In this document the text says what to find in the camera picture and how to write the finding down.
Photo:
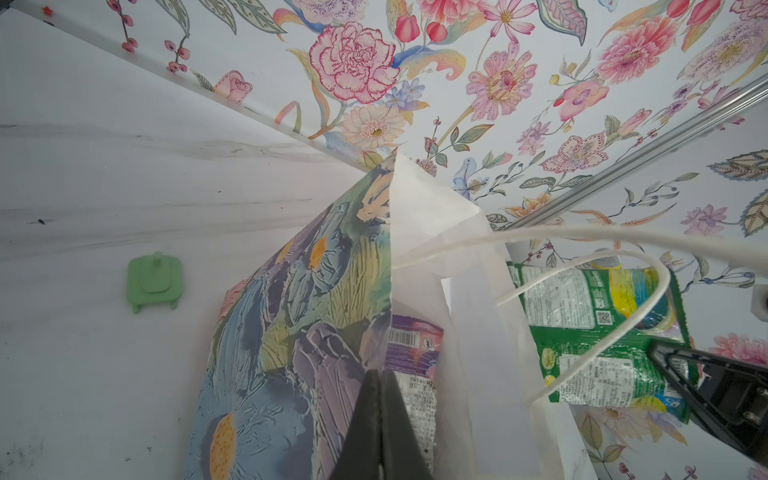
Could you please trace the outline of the purple snack packet back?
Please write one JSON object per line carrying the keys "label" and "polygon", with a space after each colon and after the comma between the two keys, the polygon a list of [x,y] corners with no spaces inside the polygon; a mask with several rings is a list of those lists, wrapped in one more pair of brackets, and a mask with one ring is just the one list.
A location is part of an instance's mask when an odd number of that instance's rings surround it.
{"label": "purple snack packet back", "polygon": [[444,330],[413,317],[394,315],[385,367],[397,379],[420,453],[434,470],[437,425],[436,373]]}

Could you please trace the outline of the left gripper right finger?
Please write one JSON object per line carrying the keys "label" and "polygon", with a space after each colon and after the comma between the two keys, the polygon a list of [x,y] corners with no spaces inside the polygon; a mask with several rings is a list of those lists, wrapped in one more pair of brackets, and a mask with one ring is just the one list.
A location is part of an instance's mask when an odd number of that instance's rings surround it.
{"label": "left gripper right finger", "polygon": [[387,480],[430,480],[405,402],[391,370],[380,374],[381,467]]}

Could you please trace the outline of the floral paper gift bag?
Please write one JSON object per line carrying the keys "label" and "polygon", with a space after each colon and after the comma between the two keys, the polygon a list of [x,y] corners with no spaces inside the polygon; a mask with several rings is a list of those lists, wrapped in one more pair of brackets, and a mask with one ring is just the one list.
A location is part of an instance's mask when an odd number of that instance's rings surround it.
{"label": "floral paper gift bag", "polygon": [[393,311],[447,334],[437,373],[441,479],[572,479],[574,421],[548,407],[533,338],[509,292],[505,243],[645,243],[767,270],[764,249],[621,226],[494,231],[474,203],[405,156],[375,167],[243,284],[213,336],[187,479],[327,479]]}

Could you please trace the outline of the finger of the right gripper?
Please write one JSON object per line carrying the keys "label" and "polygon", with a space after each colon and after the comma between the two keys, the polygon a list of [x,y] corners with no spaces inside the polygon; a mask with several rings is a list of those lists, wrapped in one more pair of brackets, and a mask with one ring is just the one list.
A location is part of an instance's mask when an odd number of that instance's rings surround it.
{"label": "finger of the right gripper", "polygon": [[653,341],[651,364],[711,436],[760,465],[767,463],[767,368]]}

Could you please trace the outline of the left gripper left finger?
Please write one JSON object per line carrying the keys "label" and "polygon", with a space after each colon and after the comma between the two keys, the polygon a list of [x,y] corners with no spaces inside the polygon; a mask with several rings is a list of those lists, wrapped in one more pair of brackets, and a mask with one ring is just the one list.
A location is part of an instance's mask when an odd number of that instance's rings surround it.
{"label": "left gripper left finger", "polygon": [[353,416],[331,480],[373,480],[380,477],[381,382],[369,370],[361,385]]}

